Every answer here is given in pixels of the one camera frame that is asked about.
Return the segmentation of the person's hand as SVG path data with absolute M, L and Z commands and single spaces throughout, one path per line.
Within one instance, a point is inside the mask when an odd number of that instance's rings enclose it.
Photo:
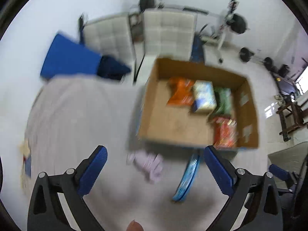
M 143 229 L 143 227 L 141 226 L 140 223 L 133 220 L 133 221 L 130 222 L 130 224 L 126 228 L 126 231 L 144 231 L 144 229 Z

